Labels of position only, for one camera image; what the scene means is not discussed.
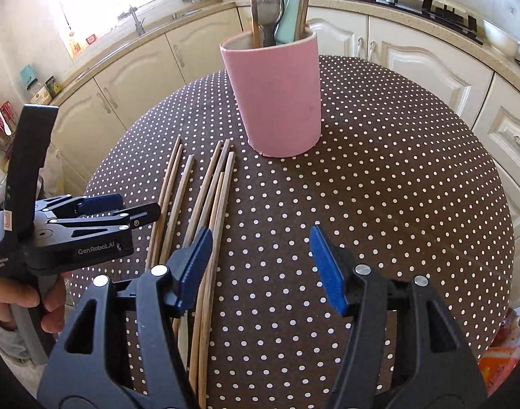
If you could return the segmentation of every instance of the pink cup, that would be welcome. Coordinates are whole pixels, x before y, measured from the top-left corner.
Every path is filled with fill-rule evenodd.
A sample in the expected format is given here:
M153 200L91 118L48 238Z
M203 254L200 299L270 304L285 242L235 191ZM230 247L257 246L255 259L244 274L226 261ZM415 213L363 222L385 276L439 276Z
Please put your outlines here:
M287 45L252 48L252 33L220 46L248 144L263 156L292 157L320 138L316 33Z

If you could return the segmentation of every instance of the white bowl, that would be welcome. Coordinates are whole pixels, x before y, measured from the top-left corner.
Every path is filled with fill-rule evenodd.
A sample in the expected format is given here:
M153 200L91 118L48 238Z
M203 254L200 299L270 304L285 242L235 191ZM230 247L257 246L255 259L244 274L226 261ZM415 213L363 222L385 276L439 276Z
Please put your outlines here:
M484 20L485 34L490 45L508 58L515 58L519 50L519 41L513 39L502 29Z

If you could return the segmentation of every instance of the hand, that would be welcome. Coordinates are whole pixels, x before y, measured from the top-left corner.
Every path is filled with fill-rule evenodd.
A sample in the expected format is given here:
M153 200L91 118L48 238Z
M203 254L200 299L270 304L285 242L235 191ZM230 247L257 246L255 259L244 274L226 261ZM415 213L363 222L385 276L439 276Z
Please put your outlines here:
M47 314L41 320L44 332L55 334L65 325L65 280L68 274L59 275L54 287L44 297L43 305ZM0 278L0 326L6 330L16 330L16 322L10 311L10 304L22 307L36 307L40 303L38 292L31 286L23 285L9 278Z

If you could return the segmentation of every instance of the fork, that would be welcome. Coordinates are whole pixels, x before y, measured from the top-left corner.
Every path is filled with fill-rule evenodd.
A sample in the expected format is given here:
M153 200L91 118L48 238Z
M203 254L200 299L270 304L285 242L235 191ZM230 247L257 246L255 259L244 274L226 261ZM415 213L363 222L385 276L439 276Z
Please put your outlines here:
M284 12L284 0L254 0L258 12L258 24L264 33L264 47L275 45L275 27Z

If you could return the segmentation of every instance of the table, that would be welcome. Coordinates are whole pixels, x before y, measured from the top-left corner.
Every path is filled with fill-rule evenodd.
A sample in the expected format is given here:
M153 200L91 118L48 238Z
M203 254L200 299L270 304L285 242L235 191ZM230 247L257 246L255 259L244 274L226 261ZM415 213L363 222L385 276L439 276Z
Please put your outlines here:
M361 59L321 57L322 136L307 153L265 158L247 145L225 71L175 92L112 149L87 194L118 192L128 206L158 199L171 145L198 162L174 248L217 140L237 153L217 273L208 367L214 409L319 408L338 371L350 322L326 302L308 233L320 222L337 245L385 276L426 275L480 356L507 305L513 261L509 208L491 156L438 98ZM100 273L144 270L151 226L136 253L73 274L79 299ZM390 313L378 389L390 384ZM144 391L130 318L132 374Z

